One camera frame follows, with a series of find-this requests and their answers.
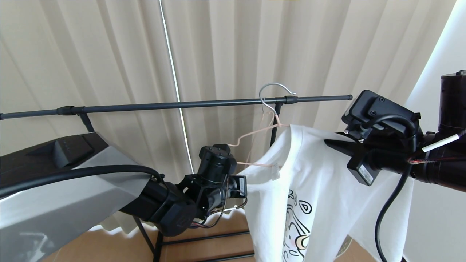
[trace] white wall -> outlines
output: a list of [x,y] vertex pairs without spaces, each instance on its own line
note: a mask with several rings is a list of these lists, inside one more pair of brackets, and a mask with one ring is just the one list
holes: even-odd
[[[458,0],[406,107],[437,131],[440,76],[466,69],[466,0]],[[410,262],[466,261],[466,193],[417,182],[405,256]]]

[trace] beige curtain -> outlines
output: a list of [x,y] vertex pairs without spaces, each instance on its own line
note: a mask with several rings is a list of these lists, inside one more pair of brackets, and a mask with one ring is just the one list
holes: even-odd
[[[176,102],[178,97],[253,98],[268,82],[285,84],[301,97],[357,96],[370,89],[403,104],[454,3],[2,0],[1,112]],[[264,93],[286,94],[276,86]],[[281,121],[341,131],[340,117],[348,104],[285,105]],[[233,143],[259,128],[262,116],[260,106],[182,113],[183,120],[179,110],[99,113],[90,118],[96,131],[140,164],[177,182],[197,170],[202,146]],[[62,116],[3,120],[0,128],[1,154],[86,131],[79,117]],[[244,139],[233,150],[236,159],[245,160],[252,150],[256,160],[268,148],[269,138],[269,133],[258,135],[254,146],[251,138]],[[135,227],[121,213],[103,225],[121,226],[125,232]]]

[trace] white t-shirt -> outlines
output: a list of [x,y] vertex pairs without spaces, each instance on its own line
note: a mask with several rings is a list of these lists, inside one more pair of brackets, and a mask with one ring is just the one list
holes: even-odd
[[[349,156],[327,147],[324,139],[350,141],[291,125],[257,161],[278,164],[279,175],[261,166],[239,174],[247,177],[245,214],[257,261],[330,262],[348,234],[380,260],[375,222],[400,175],[381,172],[372,186],[362,185],[346,168]],[[410,178],[382,221],[380,242],[390,262],[403,255],[412,189]]]

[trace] printed cartoon face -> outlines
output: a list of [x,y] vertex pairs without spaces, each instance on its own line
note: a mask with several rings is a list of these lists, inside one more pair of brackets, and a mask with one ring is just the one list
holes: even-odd
[[310,230],[298,217],[309,215],[312,206],[299,200],[293,190],[288,192],[287,221],[283,238],[282,260],[285,262],[303,261],[308,246]]

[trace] t-shirt sleeve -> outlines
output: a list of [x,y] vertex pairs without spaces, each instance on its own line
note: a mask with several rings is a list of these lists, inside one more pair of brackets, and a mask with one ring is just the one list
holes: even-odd
[[[399,174],[380,172],[371,186],[376,187],[375,192],[349,233],[377,261],[380,261],[380,256],[375,244],[376,220],[399,179]],[[399,262],[403,256],[413,185],[414,180],[409,178],[382,220],[380,245],[389,262]]]

